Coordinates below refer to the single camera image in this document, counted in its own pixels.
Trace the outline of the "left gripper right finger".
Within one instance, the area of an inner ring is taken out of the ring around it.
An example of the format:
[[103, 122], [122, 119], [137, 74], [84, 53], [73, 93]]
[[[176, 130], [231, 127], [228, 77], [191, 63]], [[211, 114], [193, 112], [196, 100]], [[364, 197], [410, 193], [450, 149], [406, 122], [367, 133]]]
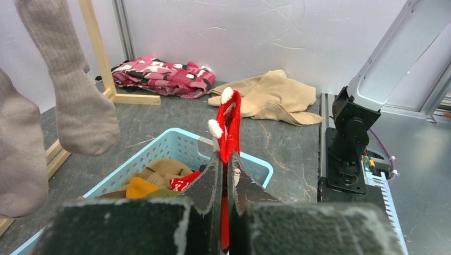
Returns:
[[284, 203], [244, 170], [227, 169], [231, 254], [403, 254], [389, 219], [367, 202]]

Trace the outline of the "grey brown striped sock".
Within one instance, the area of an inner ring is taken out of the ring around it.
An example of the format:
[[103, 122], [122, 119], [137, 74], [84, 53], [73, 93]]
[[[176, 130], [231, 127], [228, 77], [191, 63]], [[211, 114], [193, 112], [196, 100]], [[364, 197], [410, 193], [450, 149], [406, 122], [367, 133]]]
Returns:
[[1, 72], [1, 217], [38, 211], [48, 198], [46, 151], [37, 105]]

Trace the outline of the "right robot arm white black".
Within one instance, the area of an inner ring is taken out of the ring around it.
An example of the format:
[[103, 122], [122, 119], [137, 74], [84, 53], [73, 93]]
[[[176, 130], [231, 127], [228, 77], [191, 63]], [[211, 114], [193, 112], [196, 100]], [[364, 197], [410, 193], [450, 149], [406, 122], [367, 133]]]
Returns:
[[325, 129], [324, 177], [330, 190], [364, 195], [368, 130], [390, 94], [450, 23], [450, 1], [407, 1], [349, 84], [335, 97]]

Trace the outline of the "red sock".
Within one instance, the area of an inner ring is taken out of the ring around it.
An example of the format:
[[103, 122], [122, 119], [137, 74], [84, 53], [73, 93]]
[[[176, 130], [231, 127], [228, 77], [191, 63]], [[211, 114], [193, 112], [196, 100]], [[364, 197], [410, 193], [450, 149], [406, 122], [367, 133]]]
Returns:
[[230, 248], [228, 173], [233, 154], [240, 154], [241, 95], [237, 90], [226, 87], [220, 96], [220, 105], [215, 119], [208, 121], [209, 131], [214, 138], [214, 150], [219, 152], [222, 162], [221, 198], [221, 244], [227, 253]]
[[184, 189], [190, 186], [192, 182], [194, 182], [200, 175], [201, 175], [200, 171], [195, 171], [181, 178], [170, 179], [170, 188], [173, 191], [182, 192]]

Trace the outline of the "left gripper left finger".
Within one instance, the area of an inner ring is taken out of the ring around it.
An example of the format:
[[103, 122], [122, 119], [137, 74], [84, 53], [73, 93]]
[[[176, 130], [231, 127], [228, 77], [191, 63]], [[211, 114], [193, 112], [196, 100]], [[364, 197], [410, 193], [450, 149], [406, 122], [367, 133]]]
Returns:
[[221, 254], [222, 169], [214, 152], [179, 196], [68, 202], [33, 254]]

